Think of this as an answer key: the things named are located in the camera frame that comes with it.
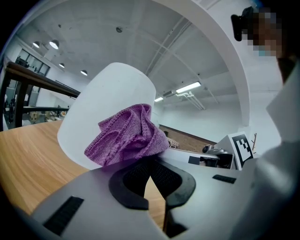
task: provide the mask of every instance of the table surface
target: table surface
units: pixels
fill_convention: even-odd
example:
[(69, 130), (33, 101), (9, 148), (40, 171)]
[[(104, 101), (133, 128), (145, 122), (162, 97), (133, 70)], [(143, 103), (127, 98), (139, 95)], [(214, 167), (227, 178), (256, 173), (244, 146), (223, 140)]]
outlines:
[[(47, 196), (88, 169), (70, 160), (57, 141), (61, 121), (0, 132), (0, 183), (12, 204), (30, 214)], [(152, 179), (145, 196), (162, 228), (165, 200)]]

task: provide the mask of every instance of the fluorescent light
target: fluorescent light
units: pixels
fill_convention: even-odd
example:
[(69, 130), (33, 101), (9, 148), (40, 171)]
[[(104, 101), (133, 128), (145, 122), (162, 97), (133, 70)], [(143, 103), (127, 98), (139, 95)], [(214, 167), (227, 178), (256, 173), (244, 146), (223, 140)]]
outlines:
[(186, 86), (184, 88), (180, 88), (180, 89), (176, 90), (176, 92), (177, 93), (182, 93), (182, 92), (186, 92), (186, 91), (188, 91), (188, 90), (190, 90), (192, 88), (196, 88), (196, 87), (200, 87), (200, 86), (201, 86), (201, 84), (199, 82), (195, 82), (195, 83), (193, 83), (191, 85), (188, 85), (188, 86)]
[(159, 97), (159, 98), (155, 99), (154, 102), (159, 102), (161, 100), (164, 100), (164, 99), (162, 97)]
[(86, 70), (82, 70), (80, 71), (83, 75), (87, 76), (88, 75), (88, 72)]
[(34, 45), (35, 47), (39, 48), (39, 42), (38, 42), (38, 41), (37, 41), (37, 42), (34, 42), (33, 45)]
[(60, 43), (57, 40), (52, 40), (51, 42), (49, 42), (49, 44), (51, 45), (51, 47), (53, 47), (54, 49), (58, 49), (58, 47), (60, 46)]

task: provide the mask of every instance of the purple knitted cloth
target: purple knitted cloth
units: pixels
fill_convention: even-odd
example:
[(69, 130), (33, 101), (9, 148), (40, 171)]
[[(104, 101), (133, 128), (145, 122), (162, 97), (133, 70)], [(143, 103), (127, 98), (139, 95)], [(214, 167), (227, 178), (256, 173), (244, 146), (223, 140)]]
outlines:
[(151, 106), (137, 104), (98, 123), (101, 133), (84, 154), (93, 162), (107, 166), (128, 159), (140, 159), (166, 150), (164, 132), (151, 121)]

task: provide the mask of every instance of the white arch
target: white arch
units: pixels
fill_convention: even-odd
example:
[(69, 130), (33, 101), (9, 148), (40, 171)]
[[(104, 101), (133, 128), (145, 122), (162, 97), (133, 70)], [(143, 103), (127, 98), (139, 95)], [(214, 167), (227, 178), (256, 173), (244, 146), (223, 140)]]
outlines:
[(240, 100), (242, 124), (243, 126), (248, 126), (250, 122), (249, 85), (240, 57), (223, 29), (202, 6), (192, 0), (153, 1), (160, 3), (187, 18), (212, 42), (223, 58), (233, 78)]

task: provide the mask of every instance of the white cylindrical object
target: white cylindrical object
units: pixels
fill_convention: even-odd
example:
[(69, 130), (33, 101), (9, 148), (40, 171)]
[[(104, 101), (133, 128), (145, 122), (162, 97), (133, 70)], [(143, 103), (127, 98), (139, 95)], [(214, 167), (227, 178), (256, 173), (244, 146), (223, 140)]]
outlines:
[(101, 132), (98, 123), (135, 104), (153, 107), (156, 90), (142, 72), (123, 63), (103, 69), (79, 95), (58, 131), (60, 147), (74, 162), (88, 168), (100, 165), (89, 160), (84, 150)]

